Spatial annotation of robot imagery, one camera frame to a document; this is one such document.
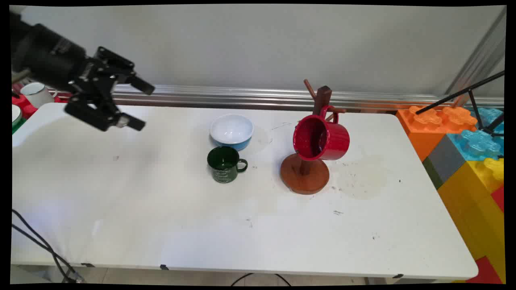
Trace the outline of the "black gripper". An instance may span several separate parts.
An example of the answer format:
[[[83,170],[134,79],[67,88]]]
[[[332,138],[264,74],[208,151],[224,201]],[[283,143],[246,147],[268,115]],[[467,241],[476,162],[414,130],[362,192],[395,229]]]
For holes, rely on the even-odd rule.
[[[141,131],[146,122],[122,112],[112,97],[116,84],[128,84],[151,95],[155,87],[139,77],[134,62],[98,47],[96,75],[114,81],[82,81],[88,60],[85,48],[41,24],[30,25],[19,13],[10,13],[11,67],[16,73],[29,70],[29,78],[59,91],[73,93],[64,111],[100,131],[112,126]]]

